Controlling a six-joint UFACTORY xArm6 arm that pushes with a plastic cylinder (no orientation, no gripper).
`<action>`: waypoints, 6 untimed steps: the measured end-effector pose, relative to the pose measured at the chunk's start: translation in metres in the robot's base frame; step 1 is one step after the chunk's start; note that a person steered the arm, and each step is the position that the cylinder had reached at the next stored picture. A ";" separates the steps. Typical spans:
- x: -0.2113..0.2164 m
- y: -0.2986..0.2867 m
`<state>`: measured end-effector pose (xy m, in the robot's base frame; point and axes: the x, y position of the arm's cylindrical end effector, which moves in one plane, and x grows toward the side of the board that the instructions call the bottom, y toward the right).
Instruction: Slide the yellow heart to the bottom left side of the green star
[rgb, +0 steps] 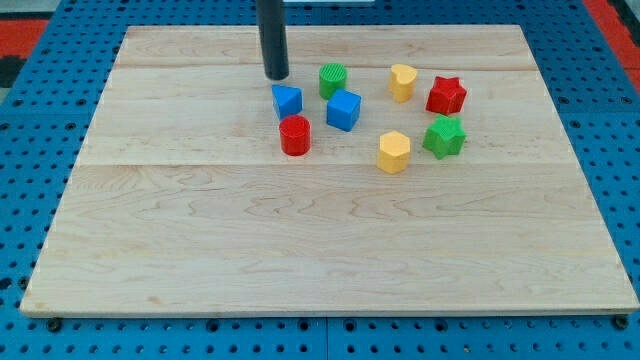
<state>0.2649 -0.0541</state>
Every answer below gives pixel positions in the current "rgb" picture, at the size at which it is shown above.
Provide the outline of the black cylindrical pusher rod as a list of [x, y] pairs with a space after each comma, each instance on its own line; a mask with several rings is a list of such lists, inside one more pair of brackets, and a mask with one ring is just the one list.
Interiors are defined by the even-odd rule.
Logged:
[[283, 80], [289, 75], [283, 1], [256, 0], [256, 19], [265, 75], [270, 80]]

